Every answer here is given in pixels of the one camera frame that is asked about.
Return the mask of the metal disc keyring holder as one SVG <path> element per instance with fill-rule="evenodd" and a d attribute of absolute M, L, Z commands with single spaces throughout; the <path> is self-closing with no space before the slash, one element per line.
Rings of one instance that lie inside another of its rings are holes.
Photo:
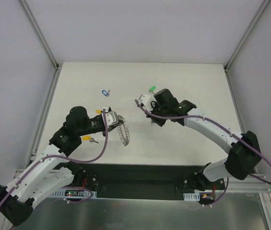
<path fill-rule="evenodd" d="M 118 126 L 118 134 L 123 146 L 128 146 L 130 142 L 129 127 L 126 124 Z"/>

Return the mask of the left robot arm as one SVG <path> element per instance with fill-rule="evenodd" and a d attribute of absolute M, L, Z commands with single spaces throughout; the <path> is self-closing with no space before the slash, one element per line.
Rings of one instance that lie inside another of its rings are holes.
<path fill-rule="evenodd" d="M 19 226 L 55 191 L 65 186 L 85 191 L 81 164 L 92 163 L 103 153 L 88 161 L 71 159 L 70 155 L 82 144 L 83 136 L 102 133 L 108 139 L 108 133 L 124 123 L 111 108 L 90 118 L 84 107 L 73 107 L 40 156 L 7 185 L 0 184 L 0 213 Z"/>

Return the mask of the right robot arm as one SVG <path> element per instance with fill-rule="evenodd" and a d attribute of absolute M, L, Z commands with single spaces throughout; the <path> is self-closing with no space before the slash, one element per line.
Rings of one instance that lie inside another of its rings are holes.
<path fill-rule="evenodd" d="M 215 181 L 229 176 L 244 180 L 261 160 L 252 151 L 252 148 L 259 150 L 258 139 L 253 132 L 240 133 L 221 127 L 205 118 L 195 104 L 187 100 L 179 102 L 169 89 L 141 95 L 139 101 L 140 106 L 148 112 L 147 118 L 158 126 L 162 127 L 167 120 L 177 122 L 201 133 L 227 153 L 227 158 L 209 162 L 187 178 L 187 184 L 193 189 L 204 191 L 213 186 Z"/>

